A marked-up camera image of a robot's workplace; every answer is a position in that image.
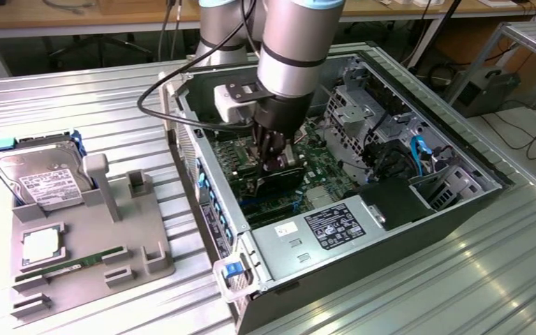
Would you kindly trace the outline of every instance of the barcode label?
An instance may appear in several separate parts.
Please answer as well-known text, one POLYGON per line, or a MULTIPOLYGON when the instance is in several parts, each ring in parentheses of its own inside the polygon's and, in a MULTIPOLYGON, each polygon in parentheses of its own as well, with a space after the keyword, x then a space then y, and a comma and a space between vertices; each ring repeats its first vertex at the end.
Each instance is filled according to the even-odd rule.
POLYGON ((69 169, 20 178, 38 206, 46 206, 81 197, 80 188, 69 169))

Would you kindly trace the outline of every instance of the aluminum profile table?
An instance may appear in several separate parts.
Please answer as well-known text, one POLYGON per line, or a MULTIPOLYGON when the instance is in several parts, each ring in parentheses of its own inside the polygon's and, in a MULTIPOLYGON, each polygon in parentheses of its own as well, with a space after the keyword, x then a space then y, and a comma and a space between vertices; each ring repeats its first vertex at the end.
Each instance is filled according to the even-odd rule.
POLYGON ((469 68, 467 69, 465 75, 461 77, 460 81, 451 85, 448 93, 445 94, 445 100, 449 104, 452 104, 460 93, 467 86, 467 83, 471 79, 472 74, 482 67, 486 58, 490 55, 490 52, 494 50, 498 41, 503 38, 508 37, 512 39, 518 45, 526 47, 531 52, 536 54, 536 22, 506 22, 500 23, 486 46, 482 49, 475 61, 472 62, 469 68))
MULTIPOLYGON (((536 334, 536 177, 482 136, 408 71, 364 48, 515 185, 451 235, 396 264, 261 327, 255 334, 536 334)), ((165 217, 173 276, 17 328, 21 334, 229 334, 236 328, 211 277, 161 122, 135 101, 171 65, 0 80, 0 135, 75 126, 109 177, 147 169, 165 217)), ((152 108, 159 99, 151 97, 152 108)), ((0 206, 0 334, 12 332, 5 210, 0 206)))

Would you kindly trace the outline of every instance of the robotic arm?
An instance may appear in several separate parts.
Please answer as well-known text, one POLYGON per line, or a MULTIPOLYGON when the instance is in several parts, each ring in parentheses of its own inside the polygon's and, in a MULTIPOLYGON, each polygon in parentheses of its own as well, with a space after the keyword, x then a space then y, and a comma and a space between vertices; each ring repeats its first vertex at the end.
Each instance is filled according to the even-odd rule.
MULTIPOLYGON (((204 54, 243 21, 240 1, 245 2, 245 8, 256 3, 255 0, 200 0, 197 55, 204 54)), ((253 136, 264 170, 269 172, 295 161, 292 140, 304 123, 344 0, 257 1, 248 18, 251 37, 263 40, 257 78, 253 83, 229 84, 227 91, 236 104, 256 103, 253 136)), ((245 30, 241 29, 203 65, 245 59, 245 30)))

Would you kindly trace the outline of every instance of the hard drive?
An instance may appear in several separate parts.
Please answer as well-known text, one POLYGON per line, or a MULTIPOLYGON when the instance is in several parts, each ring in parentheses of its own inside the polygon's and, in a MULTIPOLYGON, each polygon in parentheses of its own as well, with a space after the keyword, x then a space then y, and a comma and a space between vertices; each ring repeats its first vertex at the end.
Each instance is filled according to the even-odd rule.
POLYGON ((93 189, 83 156, 77 131, 0 140, 0 178, 18 205, 52 211, 83 202, 81 192, 93 189))

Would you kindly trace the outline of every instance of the green circuit board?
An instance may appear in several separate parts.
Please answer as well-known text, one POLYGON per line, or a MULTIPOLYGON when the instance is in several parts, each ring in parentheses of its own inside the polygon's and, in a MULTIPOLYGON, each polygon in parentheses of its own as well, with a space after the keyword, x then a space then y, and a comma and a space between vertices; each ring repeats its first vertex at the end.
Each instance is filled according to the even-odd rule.
POLYGON ((304 180, 299 187, 288 192, 264 198, 247 196, 247 190, 257 178, 257 150, 251 136, 223 142, 213 142, 213 149, 223 172, 229 180, 231 189, 248 219, 252 229, 313 210, 307 198, 307 191, 324 186, 333 201, 357 186, 347 173, 337 166, 336 158, 327 147, 320 147, 320 138, 312 126, 301 127, 295 152, 304 164, 304 180))

